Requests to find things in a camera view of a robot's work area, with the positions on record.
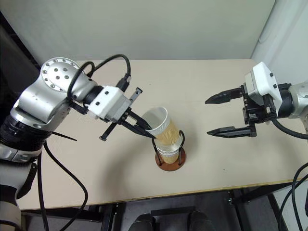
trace robotic arm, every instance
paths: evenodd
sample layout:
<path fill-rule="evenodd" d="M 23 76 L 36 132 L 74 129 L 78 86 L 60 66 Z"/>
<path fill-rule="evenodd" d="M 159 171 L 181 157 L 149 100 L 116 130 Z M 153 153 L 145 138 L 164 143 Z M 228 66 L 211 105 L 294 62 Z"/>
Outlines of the robotic arm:
<path fill-rule="evenodd" d="M 45 140 L 71 108 L 82 114 L 88 113 L 94 119 L 112 122 L 100 137 L 103 141 L 117 124 L 154 138 L 146 131 L 151 129 L 147 122 L 131 110 L 142 90 L 137 88 L 130 98 L 124 95 L 129 86 L 130 65 L 126 75 L 113 87 L 99 86 L 90 78 L 98 67 L 86 75 L 83 69 L 87 63 L 79 67 L 74 61 L 62 57 L 45 62 L 37 80 L 20 95 L 1 126 L 0 229 L 21 227 L 16 199 L 30 190 L 37 169 L 34 160 L 40 155 Z M 128 116 L 136 121 L 135 125 L 126 121 Z"/>
<path fill-rule="evenodd" d="M 290 131 L 277 121 L 277 118 L 300 118 L 308 134 L 308 81 L 296 85 L 277 84 L 274 74 L 263 62 L 254 66 L 245 80 L 239 88 L 213 95 L 205 103 L 226 103 L 243 97 L 244 122 L 248 126 L 218 128 L 209 131 L 209 135 L 224 138 L 255 137 L 256 124 L 272 121 L 280 130 L 308 139 L 308 135 Z"/>

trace beige tabletop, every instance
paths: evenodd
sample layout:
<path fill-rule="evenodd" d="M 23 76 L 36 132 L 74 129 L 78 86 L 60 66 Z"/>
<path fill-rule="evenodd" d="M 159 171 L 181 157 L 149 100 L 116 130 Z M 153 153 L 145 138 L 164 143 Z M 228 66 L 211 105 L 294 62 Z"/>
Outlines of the beige tabletop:
<path fill-rule="evenodd" d="M 217 105 L 204 102 L 213 94 L 239 87 L 254 65 L 249 59 L 131 61 L 132 81 L 126 95 L 130 97 L 136 87 L 143 90 L 133 111 L 141 116 L 152 107 L 164 106 L 185 133 L 187 159 L 177 171 L 165 172 L 156 165 L 151 139 L 117 126 L 103 142 L 99 136 L 109 124 L 74 110 L 56 131 L 78 141 L 53 135 L 49 147 L 84 183 L 89 205 L 289 181 L 308 161 L 307 141 L 265 123 L 257 125 L 256 138 L 206 134 L 215 128 L 244 126 L 242 99 Z M 125 70 L 122 61 L 111 62 L 93 79 L 115 86 Z M 299 119 L 281 122 L 304 132 Z M 80 187 L 45 152 L 42 159 L 45 206 L 80 205 L 84 199 Z M 35 209 L 38 201 L 35 179 L 18 203 L 21 209 Z"/>

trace black cable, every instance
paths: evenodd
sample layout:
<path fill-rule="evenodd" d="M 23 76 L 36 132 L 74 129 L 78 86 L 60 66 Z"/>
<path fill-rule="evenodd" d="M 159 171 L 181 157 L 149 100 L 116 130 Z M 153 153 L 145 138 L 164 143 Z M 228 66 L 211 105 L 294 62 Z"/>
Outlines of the black cable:
<path fill-rule="evenodd" d="M 103 65 L 105 65 L 106 63 L 110 62 L 111 60 L 117 59 L 117 58 L 123 58 L 126 62 L 126 66 L 127 66 L 127 77 L 130 76 L 130 62 L 129 59 L 126 55 L 124 54 L 115 54 L 113 56 L 110 56 L 109 58 L 107 58 L 106 60 L 104 60 L 103 62 L 101 62 L 100 64 L 98 64 L 95 68 L 94 71 L 98 70 L 99 68 L 101 68 Z"/>
<path fill-rule="evenodd" d="M 286 127 L 284 127 L 281 123 L 278 122 L 277 119 L 273 118 L 271 120 L 273 122 L 273 124 L 281 131 L 283 131 L 284 133 L 290 135 L 290 136 L 294 136 L 300 139 L 305 139 L 308 140 L 308 135 L 307 134 L 302 134 L 302 133 L 298 133 L 296 131 L 292 131 Z"/>
<path fill-rule="evenodd" d="M 64 230 L 66 230 L 66 228 L 67 228 L 68 226 L 70 226 L 70 225 L 74 222 L 74 220 L 76 220 L 76 218 L 78 217 L 78 215 L 82 212 L 82 210 L 83 210 L 84 207 L 86 206 L 86 203 L 87 203 L 87 201 L 88 201 L 88 191 L 87 191 L 86 187 L 80 182 L 80 180 L 79 180 L 73 173 L 71 173 L 66 167 L 64 167 L 64 165 L 62 165 L 62 164 L 56 159 L 56 157 L 54 157 L 54 155 L 51 153 L 51 151 L 50 151 L 50 149 L 49 149 L 49 147 L 48 147 L 48 145 L 47 145 L 47 142 L 44 143 L 44 148 L 45 148 L 47 154 L 50 156 L 50 158 L 51 158 L 60 168 L 62 168 L 62 170 L 63 170 L 64 172 L 66 172 L 71 178 L 73 178 L 74 181 L 76 181 L 76 182 L 79 184 L 79 186 L 82 188 L 82 190 L 83 190 L 83 192 L 84 192 L 84 194 L 85 194 L 85 199 L 84 199 L 84 201 L 83 201 L 81 207 L 79 208 L 79 210 L 78 210 L 78 211 L 76 212 L 76 214 L 69 220 L 69 222 L 68 222 L 66 225 L 64 225 L 62 229 L 60 229 L 60 231 L 64 231 Z"/>
<path fill-rule="evenodd" d="M 42 153 L 38 156 L 38 198 L 39 198 L 39 206 L 42 213 L 44 229 L 45 231 L 49 231 L 48 220 L 44 205 L 44 197 L 43 197 L 43 187 L 42 187 Z"/>
<path fill-rule="evenodd" d="M 296 185 L 295 185 L 295 189 L 300 186 L 305 180 L 308 179 L 308 174 L 305 175 Z M 282 202 L 282 205 L 280 207 L 280 210 L 279 210 L 279 215 L 278 215 L 278 230 L 281 231 L 282 228 L 281 228 L 281 223 L 282 223 L 282 212 L 283 212 L 283 209 L 284 209 L 284 206 L 288 200 L 288 198 L 290 197 L 292 193 L 292 189 L 290 189 L 290 191 L 288 192 L 288 194 L 285 196 L 283 202 Z"/>
<path fill-rule="evenodd" d="M 294 209 L 294 213 L 295 213 L 295 218 L 296 218 L 296 221 L 297 221 L 297 225 L 298 225 L 298 228 L 300 231 L 303 231 L 303 227 L 302 227 L 302 224 L 300 222 L 300 218 L 299 218 L 299 215 L 298 215 L 298 210 L 297 210 L 297 206 L 296 206 L 296 201 L 295 201 L 295 184 L 296 184 L 296 180 L 298 178 L 298 175 L 300 174 L 300 172 L 304 169 L 308 167 L 308 163 L 305 163 L 302 167 L 300 167 L 297 172 L 295 173 L 295 176 L 294 176 L 294 179 L 293 179 L 293 182 L 292 182 L 292 193 L 291 193 L 291 196 L 292 196 L 292 204 L 293 204 L 293 209 Z"/>
<path fill-rule="evenodd" d="M 91 65 L 91 71 L 87 74 L 87 76 L 88 76 L 89 78 L 92 77 L 92 75 L 93 75 L 93 73 L 94 73 L 95 65 L 94 65 L 93 62 L 87 61 L 87 62 L 85 62 L 85 63 L 77 70 L 77 72 L 75 73 L 75 75 L 74 75 L 74 77 L 73 77 L 71 83 L 70 83 L 69 86 L 68 86 L 68 89 L 67 89 L 67 98 L 68 98 L 69 100 L 72 100 L 72 89 L 73 89 L 74 84 L 76 83 L 76 81 L 77 81 L 78 77 L 80 76 L 80 74 L 83 72 L 83 70 L 84 70 L 88 65 Z"/>

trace wooden base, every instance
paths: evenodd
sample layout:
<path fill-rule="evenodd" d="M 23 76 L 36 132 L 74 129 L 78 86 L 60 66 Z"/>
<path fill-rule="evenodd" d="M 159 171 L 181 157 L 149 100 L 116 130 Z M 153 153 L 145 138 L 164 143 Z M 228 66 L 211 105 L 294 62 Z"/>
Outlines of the wooden base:
<path fill-rule="evenodd" d="M 168 172 L 178 170 L 180 167 L 184 165 L 185 160 L 186 160 L 186 153 L 183 148 L 181 150 L 181 165 L 179 165 L 179 159 L 177 159 L 176 162 L 174 162 L 173 164 L 167 164 L 164 162 L 163 158 L 161 157 L 160 157 L 161 165 L 159 165 L 158 156 L 155 155 L 155 161 L 156 161 L 157 166 L 159 166 L 160 169 L 164 171 L 168 171 Z"/>

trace black shoe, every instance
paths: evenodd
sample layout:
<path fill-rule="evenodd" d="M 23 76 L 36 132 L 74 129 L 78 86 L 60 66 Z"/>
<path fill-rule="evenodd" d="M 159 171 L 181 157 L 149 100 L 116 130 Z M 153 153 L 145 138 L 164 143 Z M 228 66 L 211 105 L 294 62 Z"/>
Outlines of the black shoe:
<path fill-rule="evenodd" d="M 142 214 L 132 223 L 128 231 L 154 231 L 155 218 L 150 214 Z"/>
<path fill-rule="evenodd" d="M 215 231 L 212 222 L 199 211 L 193 211 L 188 216 L 189 231 Z"/>

